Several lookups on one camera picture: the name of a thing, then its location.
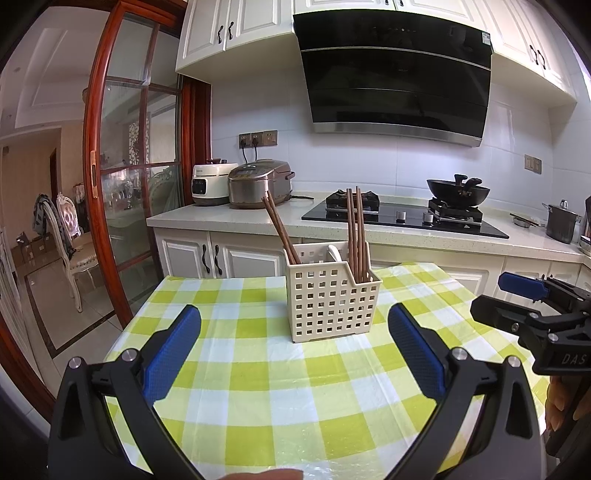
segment screw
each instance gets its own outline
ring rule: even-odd
[[[463,348],[456,347],[452,350],[452,357],[456,360],[465,360],[468,358],[468,352],[466,352]]]
[[[521,360],[519,360],[515,355],[510,355],[507,357],[507,363],[514,368],[518,368],[521,365]]]
[[[138,351],[135,348],[128,348],[121,354],[121,358],[124,362],[133,362],[138,356]]]
[[[82,358],[80,358],[79,356],[75,356],[75,357],[70,358],[70,361],[68,362],[68,367],[70,367],[70,368],[78,368],[81,365],[82,365]]]

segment wall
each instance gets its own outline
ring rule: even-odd
[[[84,181],[82,161],[83,122],[68,122],[61,126],[59,149],[59,191],[74,199],[73,186]]]
[[[499,85],[491,97],[482,146],[462,147],[382,135],[315,134],[301,67],[212,86],[212,156],[242,163],[238,134],[276,129],[278,145],[259,158],[287,160],[296,190],[355,186],[378,194],[431,198],[427,179],[456,173],[491,188],[485,205],[543,215],[550,200],[553,149],[548,109]],[[542,159],[543,174],[524,169],[524,154]],[[246,155],[254,159],[253,149]]]
[[[51,195],[49,155],[60,142],[59,130],[9,138],[3,145],[9,153],[2,157],[2,205],[4,225],[10,247],[24,231],[29,239],[33,230],[33,207],[40,193]]]
[[[569,71],[578,102],[551,108],[550,126],[554,148],[553,203],[561,199],[569,208],[584,213],[584,200],[591,196],[591,77],[568,39],[547,19]]]

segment table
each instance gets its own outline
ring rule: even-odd
[[[291,342],[284,277],[167,277],[106,359],[141,348],[187,303],[199,308],[201,335],[154,407],[207,480],[275,466],[300,468],[306,478],[382,479],[435,406],[388,333],[388,310],[399,301],[449,347],[484,360],[520,357],[544,428],[548,379],[531,372],[533,358],[517,337],[472,320],[469,290],[434,264],[376,273],[384,283],[369,333],[299,344]],[[474,399],[443,468],[459,460],[481,403]],[[131,462],[148,470],[116,400],[108,404]]]

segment wok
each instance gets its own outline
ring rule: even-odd
[[[465,175],[454,175],[456,181],[449,180],[427,180],[429,190],[436,199],[446,202],[453,207],[475,207],[484,202],[490,189],[479,187],[481,179],[469,179]]]

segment sliding glass door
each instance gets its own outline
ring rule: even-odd
[[[120,2],[103,32],[85,114],[85,185],[93,241],[126,325],[162,278],[146,218],[181,205],[181,90],[175,19]]]

